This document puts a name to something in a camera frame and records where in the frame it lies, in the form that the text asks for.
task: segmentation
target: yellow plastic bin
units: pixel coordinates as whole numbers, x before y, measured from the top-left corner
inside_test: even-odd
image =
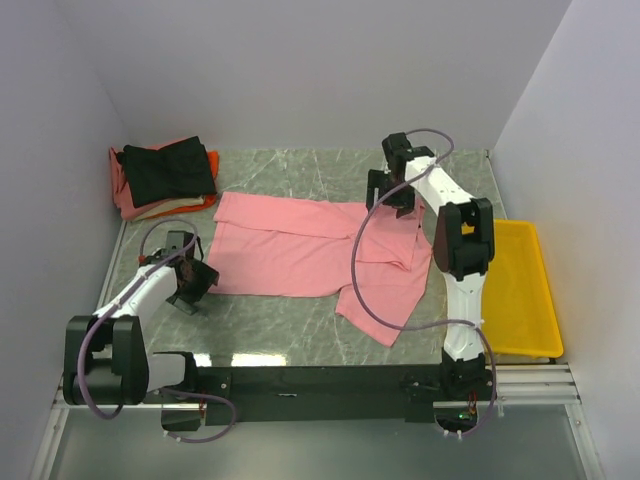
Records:
[[[482,327],[496,353],[557,358],[563,346],[535,226],[495,220],[496,254],[482,297]]]

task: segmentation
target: white backdrop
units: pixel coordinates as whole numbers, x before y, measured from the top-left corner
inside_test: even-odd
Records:
[[[640,8],[575,0],[495,149],[536,222],[567,357],[607,478],[639,478]]]
[[[128,137],[53,2],[2,2],[0,64],[0,477],[22,480],[113,250],[107,149]]]
[[[57,0],[132,136],[491,148],[569,0]]]

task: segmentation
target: floor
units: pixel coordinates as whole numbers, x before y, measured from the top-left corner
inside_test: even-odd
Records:
[[[222,192],[236,191],[332,202],[364,201],[367,172],[381,168],[381,149],[372,150],[235,150],[222,151],[217,179]],[[443,167],[468,192],[487,197],[496,218],[504,208],[486,152],[456,151]],[[213,239],[215,206],[187,214],[198,226],[205,255]],[[427,211],[424,229],[433,238],[435,214]],[[128,223],[119,257],[109,280],[112,298],[137,268],[140,240],[153,223]],[[162,225],[148,241],[153,250],[164,244]],[[201,365],[359,365],[439,363],[443,328],[401,334],[386,348],[334,313],[337,295],[324,298],[280,298],[206,295],[200,310],[186,315],[165,304],[144,326],[152,351],[187,350]],[[442,277],[432,262],[426,293],[410,323],[444,318],[446,295]],[[527,357],[501,356],[500,361],[532,362]]]
[[[157,410],[125,409],[112,422],[72,410],[50,478],[586,479],[559,405],[506,408],[462,442],[402,420],[243,423],[203,445],[176,444],[161,432]]]

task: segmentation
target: pink t-shirt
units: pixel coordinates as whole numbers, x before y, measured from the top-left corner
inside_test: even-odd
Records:
[[[351,284],[363,203],[330,203],[226,192],[208,263],[220,272],[212,293],[322,297],[340,292],[336,313],[383,345],[400,332],[360,306]],[[431,247],[421,228],[424,206],[402,218],[378,209],[358,249],[358,285],[371,309],[403,326],[424,294]]]

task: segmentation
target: marble table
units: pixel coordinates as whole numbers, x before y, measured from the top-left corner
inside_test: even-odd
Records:
[[[372,150],[234,150],[220,152],[217,184],[222,192],[329,200],[364,201],[367,171],[381,168],[381,149]],[[487,152],[456,151],[443,167],[468,192],[487,197],[496,218],[504,208],[491,171]],[[205,257],[216,228],[216,207],[186,214],[196,223]],[[431,241],[435,214],[427,211],[424,229]],[[154,223],[127,223],[118,256],[108,281],[112,298],[137,269],[140,240]],[[166,224],[150,236],[151,251],[164,245]],[[186,350],[196,354],[200,365],[361,365],[439,363],[443,328],[402,333],[392,348],[386,348],[334,313],[337,295],[324,298],[283,298],[205,295],[199,311],[189,316],[163,304],[144,326],[149,352]],[[432,262],[424,297],[410,323],[444,318],[446,294],[442,277]],[[531,361],[501,357],[503,362]]]

